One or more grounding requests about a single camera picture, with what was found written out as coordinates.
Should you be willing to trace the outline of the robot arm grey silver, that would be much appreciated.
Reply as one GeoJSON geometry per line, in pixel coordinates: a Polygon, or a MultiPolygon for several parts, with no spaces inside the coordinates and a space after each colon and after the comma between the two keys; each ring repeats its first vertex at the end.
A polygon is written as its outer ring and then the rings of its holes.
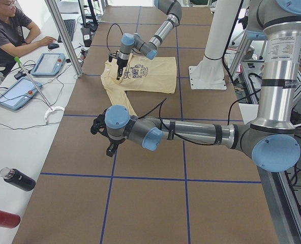
{"type": "Polygon", "coordinates": [[[180,25],[182,7],[178,1],[154,1],[154,5],[167,15],[167,19],[148,42],[143,41],[137,33],[123,34],[120,49],[113,56],[117,59],[117,80],[119,80],[124,73],[124,68],[128,64],[132,49],[136,48],[138,52],[152,60],[156,57],[159,46],[163,43],[168,34],[175,27],[180,25]]]}
{"type": "Polygon", "coordinates": [[[122,105],[106,109],[104,131],[112,156],[131,140],[148,150],[161,139],[180,138],[199,145],[236,149],[270,172],[294,166],[301,154],[290,121],[301,50],[301,1],[251,1],[250,35],[263,33],[267,49],[257,116],[245,125],[209,125],[131,115],[122,105]]]}

